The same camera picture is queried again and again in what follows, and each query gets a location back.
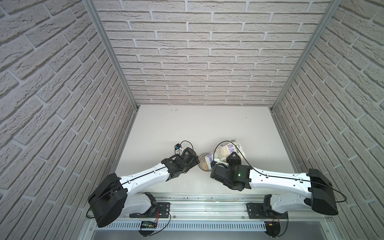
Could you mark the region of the clear oats bag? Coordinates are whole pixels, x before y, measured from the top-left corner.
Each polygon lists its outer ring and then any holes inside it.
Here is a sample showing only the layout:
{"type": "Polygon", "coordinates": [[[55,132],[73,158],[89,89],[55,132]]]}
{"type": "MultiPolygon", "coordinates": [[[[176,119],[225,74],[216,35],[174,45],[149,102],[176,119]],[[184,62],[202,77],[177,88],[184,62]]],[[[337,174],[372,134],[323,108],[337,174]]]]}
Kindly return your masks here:
{"type": "Polygon", "coordinates": [[[226,162],[227,157],[229,157],[233,152],[236,152],[242,160],[246,157],[240,142],[237,139],[234,139],[220,143],[212,153],[207,154],[204,157],[204,160],[209,165],[214,161],[226,162]]]}

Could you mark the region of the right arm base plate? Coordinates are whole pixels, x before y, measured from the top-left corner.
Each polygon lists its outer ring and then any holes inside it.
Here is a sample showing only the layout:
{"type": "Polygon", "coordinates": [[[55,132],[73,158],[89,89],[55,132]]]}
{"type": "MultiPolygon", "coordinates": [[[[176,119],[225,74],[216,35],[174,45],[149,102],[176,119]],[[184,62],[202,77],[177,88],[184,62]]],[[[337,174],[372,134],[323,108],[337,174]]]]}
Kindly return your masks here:
{"type": "Polygon", "coordinates": [[[246,203],[246,208],[249,219],[253,220],[285,220],[288,218],[286,213],[279,214],[272,210],[264,210],[264,205],[262,203],[246,203]]]}

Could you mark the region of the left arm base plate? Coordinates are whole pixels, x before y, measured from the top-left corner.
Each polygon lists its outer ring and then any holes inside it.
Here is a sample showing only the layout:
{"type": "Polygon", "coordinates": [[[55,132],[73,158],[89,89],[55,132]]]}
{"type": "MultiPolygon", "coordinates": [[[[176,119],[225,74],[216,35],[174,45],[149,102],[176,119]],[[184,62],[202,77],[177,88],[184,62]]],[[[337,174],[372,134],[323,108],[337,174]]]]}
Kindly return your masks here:
{"type": "Polygon", "coordinates": [[[160,218],[160,219],[167,219],[170,217],[170,208],[171,203],[170,202],[159,202],[157,205],[152,205],[145,213],[138,214],[133,213],[129,214],[130,218],[141,218],[141,219],[154,219],[154,218],[160,218]]]}

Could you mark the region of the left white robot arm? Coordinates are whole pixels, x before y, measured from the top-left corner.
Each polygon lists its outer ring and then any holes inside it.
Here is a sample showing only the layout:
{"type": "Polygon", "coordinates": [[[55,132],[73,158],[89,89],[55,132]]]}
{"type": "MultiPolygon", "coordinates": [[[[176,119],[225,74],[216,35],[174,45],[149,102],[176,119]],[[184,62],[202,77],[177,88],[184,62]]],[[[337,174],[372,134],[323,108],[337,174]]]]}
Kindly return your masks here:
{"type": "Polygon", "coordinates": [[[163,159],[154,167],[137,174],[119,177],[106,176],[88,197],[89,211],[99,228],[106,227],[122,215],[152,217],[156,214],[157,201],[144,190],[187,173],[198,165],[199,157],[191,148],[176,147],[176,153],[163,159]]]}

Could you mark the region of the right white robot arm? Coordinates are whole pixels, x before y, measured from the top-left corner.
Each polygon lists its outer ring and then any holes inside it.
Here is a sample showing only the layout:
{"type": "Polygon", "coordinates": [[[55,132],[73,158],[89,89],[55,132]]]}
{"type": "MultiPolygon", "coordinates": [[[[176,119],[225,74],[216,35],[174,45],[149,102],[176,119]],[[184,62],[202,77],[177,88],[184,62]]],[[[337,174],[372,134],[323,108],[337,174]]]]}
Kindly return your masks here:
{"type": "Polygon", "coordinates": [[[217,162],[211,171],[214,179],[234,191],[245,189],[271,189],[282,194],[264,196],[260,210],[267,218],[281,216],[290,211],[311,209],[328,216],[338,215],[336,190],[319,170],[307,173],[278,173],[243,165],[237,153],[230,154],[226,162],[217,162]]]}

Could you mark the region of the patterned ceramic breakfast bowl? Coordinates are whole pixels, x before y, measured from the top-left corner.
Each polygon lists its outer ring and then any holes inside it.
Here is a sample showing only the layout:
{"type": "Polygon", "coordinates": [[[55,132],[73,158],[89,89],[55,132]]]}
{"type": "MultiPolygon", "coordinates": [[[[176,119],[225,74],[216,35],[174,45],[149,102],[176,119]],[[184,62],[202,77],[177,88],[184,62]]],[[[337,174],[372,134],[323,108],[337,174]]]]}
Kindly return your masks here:
{"type": "Polygon", "coordinates": [[[199,156],[199,168],[205,172],[210,172],[212,170],[212,162],[214,161],[213,159],[213,154],[206,153],[202,154],[199,156]]]}

